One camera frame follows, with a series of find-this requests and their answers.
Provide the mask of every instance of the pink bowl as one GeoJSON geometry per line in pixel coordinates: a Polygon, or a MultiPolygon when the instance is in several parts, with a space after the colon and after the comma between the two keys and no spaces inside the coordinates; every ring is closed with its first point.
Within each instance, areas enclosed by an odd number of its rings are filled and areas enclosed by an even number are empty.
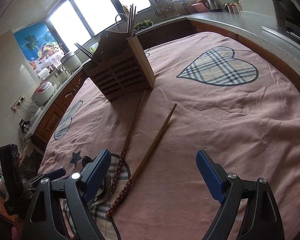
{"type": "Polygon", "coordinates": [[[197,12],[209,12],[210,10],[204,6],[202,2],[198,2],[192,5],[197,12]]]}

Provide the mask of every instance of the vegetables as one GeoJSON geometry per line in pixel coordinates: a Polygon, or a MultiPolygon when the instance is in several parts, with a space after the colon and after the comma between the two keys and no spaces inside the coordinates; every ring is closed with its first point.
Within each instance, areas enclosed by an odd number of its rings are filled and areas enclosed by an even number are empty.
{"type": "Polygon", "coordinates": [[[141,30],[151,27],[152,25],[153,25],[153,22],[151,20],[140,21],[134,25],[134,31],[139,32],[141,30]]]}

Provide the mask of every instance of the dish rack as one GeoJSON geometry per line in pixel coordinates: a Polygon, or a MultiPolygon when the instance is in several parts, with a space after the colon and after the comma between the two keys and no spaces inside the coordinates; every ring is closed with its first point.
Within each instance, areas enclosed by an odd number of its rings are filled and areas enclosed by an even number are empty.
{"type": "Polygon", "coordinates": [[[149,0],[155,16],[163,19],[174,17],[177,11],[176,6],[171,0],[149,0]]]}
{"type": "Polygon", "coordinates": [[[104,31],[93,59],[83,69],[110,102],[154,87],[153,70],[136,35],[104,31]]]}

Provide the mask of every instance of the faucet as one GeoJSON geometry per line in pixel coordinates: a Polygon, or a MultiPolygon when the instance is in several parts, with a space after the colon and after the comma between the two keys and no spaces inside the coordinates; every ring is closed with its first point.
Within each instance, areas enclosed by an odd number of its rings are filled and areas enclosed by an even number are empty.
{"type": "Polygon", "coordinates": [[[119,13],[116,17],[115,17],[115,24],[118,24],[118,22],[117,22],[117,17],[119,16],[119,15],[124,15],[125,17],[126,17],[126,19],[127,19],[127,21],[128,21],[128,16],[125,14],[125,13],[119,13]]]}

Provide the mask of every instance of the electrical outlet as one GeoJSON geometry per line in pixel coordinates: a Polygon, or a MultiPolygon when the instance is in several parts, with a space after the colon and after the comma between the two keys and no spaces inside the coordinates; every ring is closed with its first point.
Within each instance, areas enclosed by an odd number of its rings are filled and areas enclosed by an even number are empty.
{"type": "Polygon", "coordinates": [[[18,100],[11,107],[11,109],[13,110],[13,112],[16,112],[18,110],[18,108],[21,105],[21,103],[23,102],[23,100],[26,100],[26,97],[25,97],[24,94],[21,94],[21,96],[18,98],[18,100]]]}

